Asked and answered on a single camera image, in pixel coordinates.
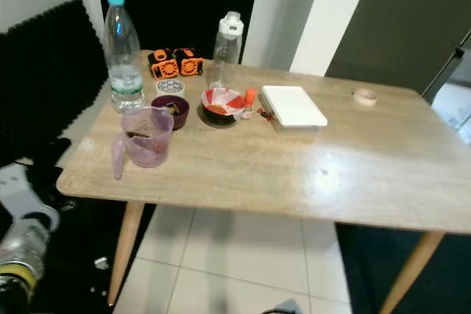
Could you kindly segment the purple plastic measuring jug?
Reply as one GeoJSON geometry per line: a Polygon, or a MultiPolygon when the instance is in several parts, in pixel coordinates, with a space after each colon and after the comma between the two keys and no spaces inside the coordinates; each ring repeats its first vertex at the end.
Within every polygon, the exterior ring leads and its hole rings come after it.
{"type": "Polygon", "coordinates": [[[115,179],[121,178],[127,157],[141,168],[154,168],[168,159],[169,139],[165,143],[148,143],[141,146],[131,142],[127,132],[140,132],[151,136],[157,135],[158,132],[172,133],[174,116],[169,109],[153,106],[132,109],[121,117],[120,127],[121,132],[111,143],[111,165],[115,179]]]}

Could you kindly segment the clear water bottle teal cap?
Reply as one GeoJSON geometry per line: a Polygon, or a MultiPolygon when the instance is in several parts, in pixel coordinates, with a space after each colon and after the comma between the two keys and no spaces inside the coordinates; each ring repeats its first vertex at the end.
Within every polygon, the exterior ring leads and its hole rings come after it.
{"type": "Polygon", "coordinates": [[[144,106],[144,79],[137,29],[132,24],[125,0],[107,0],[105,15],[105,62],[111,101],[117,113],[124,115],[144,106]]]}

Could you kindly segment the reddish brown food item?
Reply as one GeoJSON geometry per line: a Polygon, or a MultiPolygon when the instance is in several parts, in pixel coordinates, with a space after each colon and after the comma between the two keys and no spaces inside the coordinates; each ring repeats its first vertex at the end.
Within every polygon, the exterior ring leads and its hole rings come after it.
{"type": "Polygon", "coordinates": [[[148,143],[165,143],[169,139],[169,136],[171,136],[171,132],[158,132],[158,134],[154,136],[145,135],[140,132],[127,132],[127,137],[131,142],[141,146],[148,145],[148,143]]]}

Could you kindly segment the orange black device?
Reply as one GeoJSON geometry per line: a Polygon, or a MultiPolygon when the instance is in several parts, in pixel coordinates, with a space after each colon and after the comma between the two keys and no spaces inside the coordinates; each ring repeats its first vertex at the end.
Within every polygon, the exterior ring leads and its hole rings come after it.
{"type": "Polygon", "coordinates": [[[155,81],[175,78],[180,74],[178,62],[171,49],[156,49],[147,56],[147,59],[155,81]]]}
{"type": "Polygon", "coordinates": [[[199,57],[193,48],[181,48],[174,50],[174,59],[181,76],[198,76],[203,73],[203,59],[199,57]]]}

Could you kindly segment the patterned white tape roll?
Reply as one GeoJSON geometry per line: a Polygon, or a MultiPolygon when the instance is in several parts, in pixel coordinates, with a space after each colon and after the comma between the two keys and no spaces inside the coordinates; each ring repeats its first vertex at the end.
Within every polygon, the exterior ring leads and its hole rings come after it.
{"type": "Polygon", "coordinates": [[[155,89],[158,96],[185,96],[185,83],[181,79],[159,79],[155,83],[155,89]]]}

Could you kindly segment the dark purple bowl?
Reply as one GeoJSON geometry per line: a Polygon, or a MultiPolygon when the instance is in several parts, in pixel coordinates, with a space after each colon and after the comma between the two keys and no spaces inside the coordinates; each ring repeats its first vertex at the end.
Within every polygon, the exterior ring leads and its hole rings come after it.
{"type": "Polygon", "coordinates": [[[171,115],[174,116],[174,130],[179,130],[185,126],[189,111],[191,111],[191,105],[189,105],[188,100],[182,98],[182,96],[158,96],[151,101],[151,105],[169,109],[171,115]]]}

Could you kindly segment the red and white bowl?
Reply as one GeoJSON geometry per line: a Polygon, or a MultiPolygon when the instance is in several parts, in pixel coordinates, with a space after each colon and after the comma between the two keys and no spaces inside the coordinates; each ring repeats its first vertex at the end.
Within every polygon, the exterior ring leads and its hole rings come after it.
{"type": "Polygon", "coordinates": [[[216,129],[231,128],[245,109],[242,95],[229,88],[209,88],[199,95],[197,112],[203,123],[216,129]]]}

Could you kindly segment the clear bottle white cap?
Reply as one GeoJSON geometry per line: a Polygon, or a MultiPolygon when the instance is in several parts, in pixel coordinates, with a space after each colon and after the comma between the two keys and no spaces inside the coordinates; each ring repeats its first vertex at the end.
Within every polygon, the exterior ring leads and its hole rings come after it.
{"type": "Polygon", "coordinates": [[[209,88],[228,88],[230,85],[231,69],[239,64],[243,35],[244,23],[239,12],[229,11],[219,19],[213,64],[208,77],[209,88]]]}

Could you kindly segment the small bottle orange cap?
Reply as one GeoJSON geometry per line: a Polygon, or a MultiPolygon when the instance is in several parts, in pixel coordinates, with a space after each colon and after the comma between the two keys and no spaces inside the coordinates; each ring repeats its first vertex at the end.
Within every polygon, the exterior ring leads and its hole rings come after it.
{"type": "Polygon", "coordinates": [[[253,108],[252,106],[255,104],[255,99],[257,96],[257,90],[255,88],[248,88],[246,89],[244,95],[244,106],[243,110],[240,113],[240,119],[248,120],[253,115],[253,108]]]}

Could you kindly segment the white lidded container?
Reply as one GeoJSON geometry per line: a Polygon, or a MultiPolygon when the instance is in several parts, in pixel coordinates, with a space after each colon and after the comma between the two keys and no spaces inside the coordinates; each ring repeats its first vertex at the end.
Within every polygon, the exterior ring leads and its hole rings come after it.
{"type": "Polygon", "coordinates": [[[261,104],[276,132],[315,133],[327,126],[327,117],[300,86],[264,85],[261,104]]]}

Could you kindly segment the beige masking tape roll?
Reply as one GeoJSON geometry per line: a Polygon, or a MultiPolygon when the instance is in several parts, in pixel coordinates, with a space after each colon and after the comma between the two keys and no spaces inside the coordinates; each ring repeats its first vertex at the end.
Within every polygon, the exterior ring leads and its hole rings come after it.
{"type": "Polygon", "coordinates": [[[379,96],[373,90],[367,88],[356,88],[353,91],[353,99],[360,105],[364,106],[375,106],[379,96]]]}

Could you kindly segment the large black floor mat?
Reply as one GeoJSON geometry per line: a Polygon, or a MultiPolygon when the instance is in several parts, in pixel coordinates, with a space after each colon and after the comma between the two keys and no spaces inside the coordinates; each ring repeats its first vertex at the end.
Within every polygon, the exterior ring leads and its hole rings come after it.
{"type": "MultiPolygon", "coordinates": [[[[378,314],[420,232],[334,226],[354,314],[378,314]]],[[[471,314],[471,236],[447,235],[393,314],[471,314]]]]}

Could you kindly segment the black foam wall panel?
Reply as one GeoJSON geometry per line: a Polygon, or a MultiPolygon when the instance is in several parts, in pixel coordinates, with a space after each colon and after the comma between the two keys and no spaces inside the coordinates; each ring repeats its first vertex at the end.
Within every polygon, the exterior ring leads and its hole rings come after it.
{"type": "Polygon", "coordinates": [[[27,158],[31,190],[60,205],[54,184],[67,129],[107,78],[103,46],[82,0],[65,1],[0,35],[1,165],[27,158]]]}

